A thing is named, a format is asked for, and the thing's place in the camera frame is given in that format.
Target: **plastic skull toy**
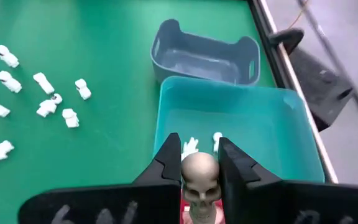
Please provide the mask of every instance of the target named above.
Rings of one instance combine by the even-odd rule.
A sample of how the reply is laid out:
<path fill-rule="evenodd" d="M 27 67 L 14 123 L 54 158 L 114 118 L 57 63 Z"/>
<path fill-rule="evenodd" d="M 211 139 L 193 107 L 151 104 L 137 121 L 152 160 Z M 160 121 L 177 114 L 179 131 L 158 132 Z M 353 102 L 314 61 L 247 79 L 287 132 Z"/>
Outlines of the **plastic skull toy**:
<path fill-rule="evenodd" d="M 221 198 L 218 162 L 208 153 L 196 152 L 182 161 L 181 174 L 185 182 L 183 198 L 190 203 L 193 223 L 215 223 L 214 202 Z"/>

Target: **green table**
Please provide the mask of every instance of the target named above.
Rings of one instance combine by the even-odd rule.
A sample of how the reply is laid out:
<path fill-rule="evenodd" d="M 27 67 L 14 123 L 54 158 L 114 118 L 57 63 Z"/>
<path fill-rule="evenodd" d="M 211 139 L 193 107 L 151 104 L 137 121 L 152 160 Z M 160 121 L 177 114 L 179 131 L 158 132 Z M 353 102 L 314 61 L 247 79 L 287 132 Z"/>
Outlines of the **green table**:
<path fill-rule="evenodd" d="M 11 93 L 0 82 L 0 142 L 15 145 L 0 161 L 0 223 L 16 223 L 20 205 L 48 189 L 131 182 L 152 158 L 159 84 L 149 51 L 159 25 L 175 18 L 185 32 L 235 42 L 260 38 L 241 1 L 0 0 L 0 44 L 21 65 L 0 71 L 22 83 Z M 261 52 L 259 85 L 275 86 Z M 57 112 L 35 111 L 48 96 L 32 75 L 43 72 L 63 97 Z M 83 101 L 74 81 L 84 78 Z M 68 129 L 62 109 L 73 108 L 80 127 Z"/>

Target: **cable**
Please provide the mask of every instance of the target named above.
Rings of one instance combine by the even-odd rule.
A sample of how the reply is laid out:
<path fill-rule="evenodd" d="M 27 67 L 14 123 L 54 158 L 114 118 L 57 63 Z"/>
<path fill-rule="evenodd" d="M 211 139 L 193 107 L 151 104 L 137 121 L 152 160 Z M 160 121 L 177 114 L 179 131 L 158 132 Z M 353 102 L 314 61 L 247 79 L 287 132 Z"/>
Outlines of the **cable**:
<path fill-rule="evenodd" d="M 354 82 L 352 81 L 352 79 L 350 78 L 349 74 L 346 72 L 341 61 L 338 59 L 337 55 L 335 54 L 335 51 L 334 51 L 333 47 L 331 46 L 331 44 L 329 43 L 328 38 L 324 34 L 323 29 L 318 24 L 317 20 L 314 18 L 314 16 L 312 15 L 312 13 L 308 9 L 308 7 L 306 7 L 307 1 L 308 0 L 306 0 L 306 1 L 298 0 L 298 3 L 302 7 L 302 9 L 303 9 L 302 11 L 305 13 L 306 18 L 309 20 L 309 23 L 312 26 L 314 32 L 316 33 L 319 41 L 324 46 L 324 49 L 327 52 L 329 58 L 331 59 L 334 66 L 336 67 L 338 74 L 344 76 L 344 78 L 346 78 L 346 80 L 348 80 L 349 83 L 351 84 L 351 86 L 353 87 L 353 91 L 354 91 L 353 98 L 356 102 L 356 105 L 358 106 L 358 89 L 356 88 L 356 86 L 355 86 Z"/>
<path fill-rule="evenodd" d="M 292 22 L 292 24 L 289 26 L 289 29 L 292 28 L 296 22 L 298 22 L 299 18 L 302 16 L 303 11 L 306 9 L 306 6 L 308 5 L 309 0 L 306 0 L 304 3 L 304 6 L 302 7 L 302 10 L 299 12 L 298 16 L 296 17 L 296 19 Z"/>

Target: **gray floor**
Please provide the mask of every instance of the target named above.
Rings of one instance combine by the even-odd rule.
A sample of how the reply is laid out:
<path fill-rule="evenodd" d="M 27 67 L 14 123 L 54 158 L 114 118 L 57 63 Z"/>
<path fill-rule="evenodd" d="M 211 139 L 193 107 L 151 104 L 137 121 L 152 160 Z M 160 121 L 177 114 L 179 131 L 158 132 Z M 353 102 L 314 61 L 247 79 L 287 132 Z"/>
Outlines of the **gray floor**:
<path fill-rule="evenodd" d="M 296 0 L 267 2 L 279 30 L 288 28 L 300 11 Z M 308 5 L 358 87 L 358 1 L 310 0 Z M 302 17 L 295 27 L 305 30 L 301 47 L 332 68 L 308 21 Z M 358 108 L 353 101 L 321 136 L 339 182 L 358 184 Z"/>

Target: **red object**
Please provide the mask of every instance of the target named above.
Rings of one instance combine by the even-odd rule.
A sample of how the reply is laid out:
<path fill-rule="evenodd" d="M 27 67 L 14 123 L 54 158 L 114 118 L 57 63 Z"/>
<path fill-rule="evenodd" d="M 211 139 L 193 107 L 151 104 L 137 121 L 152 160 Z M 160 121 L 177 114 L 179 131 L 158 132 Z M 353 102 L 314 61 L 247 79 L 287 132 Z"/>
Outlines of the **red object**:
<path fill-rule="evenodd" d="M 189 204 L 187 201 L 185 201 L 185 200 L 183 199 L 183 197 L 182 197 L 181 200 L 180 200 L 180 224 L 188 224 L 188 223 L 185 223 L 185 221 L 184 221 L 184 219 L 183 219 L 183 217 L 184 217 L 184 215 L 185 215 L 185 206 L 190 206 L 190 204 Z M 220 210 L 222 211 L 222 213 L 223 213 L 222 200 L 216 201 L 216 202 L 215 202 L 215 206 L 216 206 L 217 209 L 220 209 Z M 223 218 L 222 218 L 222 221 L 219 222 L 219 224 L 225 224 L 224 216 L 223 216 Z"/>

